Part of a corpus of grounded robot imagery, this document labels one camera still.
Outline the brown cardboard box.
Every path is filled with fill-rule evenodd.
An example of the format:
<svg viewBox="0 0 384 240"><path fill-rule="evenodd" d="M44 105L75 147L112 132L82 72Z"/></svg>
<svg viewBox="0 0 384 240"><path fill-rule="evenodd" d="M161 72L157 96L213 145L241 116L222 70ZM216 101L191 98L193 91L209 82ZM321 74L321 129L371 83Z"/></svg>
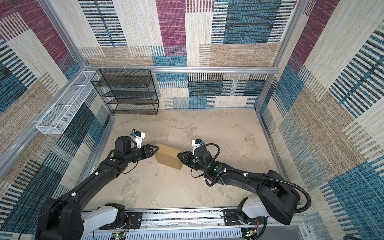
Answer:
<svg viewBox="0 0 384 240"><path fill-rule="evenodd" d="M168 147L166 145L162 145L157 143L156 144L159 149L155 153L155 157L157 159L157 162L159 164L181 170L182 169L182 162L178 158L178 154L181 153L181 150Z"/></svg>

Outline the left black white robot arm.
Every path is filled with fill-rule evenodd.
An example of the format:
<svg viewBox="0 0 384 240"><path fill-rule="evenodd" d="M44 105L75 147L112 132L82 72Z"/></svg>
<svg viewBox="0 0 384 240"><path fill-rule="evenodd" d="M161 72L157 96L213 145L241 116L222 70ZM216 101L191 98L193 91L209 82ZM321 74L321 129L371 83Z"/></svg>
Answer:
<svg viewBox="0 0 384 240"><path fill-rule="evenodd" d="M152 157L158 146L140 146L129 136L119 137L96 170L74 189L58 199L48 199L41 208L35 234L37 240L79 240L100 227L122 221L126 216L120 208L104 206L85 214L86 205L109 182L117 178L129 163Z"/></svg>

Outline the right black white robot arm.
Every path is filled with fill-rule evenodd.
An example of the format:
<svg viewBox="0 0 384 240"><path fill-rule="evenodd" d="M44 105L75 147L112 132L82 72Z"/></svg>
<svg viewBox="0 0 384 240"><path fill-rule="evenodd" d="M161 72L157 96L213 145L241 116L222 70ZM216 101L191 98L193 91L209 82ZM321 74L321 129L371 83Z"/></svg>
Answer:
<svg viewBox="0 0 384 240"><path fill-rule="evenodd" d="M217 161L206 146L193 152L177 155L178 159L192 170L202 171L207 186L228 185L246 190L256 198L243 198L236 209L240 223L247 225L259 217L271 217L283 225L290 225L294 214L303 213L312 204L309 193L302 187L286 181L276 171L251 173L238 170Z"/></svg>

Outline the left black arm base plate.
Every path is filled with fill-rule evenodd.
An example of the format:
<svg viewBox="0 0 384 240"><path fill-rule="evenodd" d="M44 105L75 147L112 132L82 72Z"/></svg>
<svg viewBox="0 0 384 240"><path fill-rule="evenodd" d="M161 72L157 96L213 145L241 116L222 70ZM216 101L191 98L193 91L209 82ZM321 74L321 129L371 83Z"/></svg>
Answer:
<svg viewBox="0 0 384 240"><path fill-rule="evenodd" d="M128 230L140 229L142 224L143 212L126 212L126 218L122 224L109 224L99 228L99 230Z"/></svg>

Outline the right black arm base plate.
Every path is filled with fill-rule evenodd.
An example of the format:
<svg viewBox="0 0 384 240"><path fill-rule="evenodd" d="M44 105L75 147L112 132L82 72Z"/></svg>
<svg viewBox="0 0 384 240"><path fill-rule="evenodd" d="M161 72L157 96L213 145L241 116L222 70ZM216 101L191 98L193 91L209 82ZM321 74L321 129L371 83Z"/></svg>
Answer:
<svg viewBox="0 0 384 240"><path fill-rule="evenodd" d="M219 215L224 220L225 226L258 226L265 223L265 217L256 217L255 219L250 219L245 214L239 214L236 209L222 209L220 210Z"/></svg>

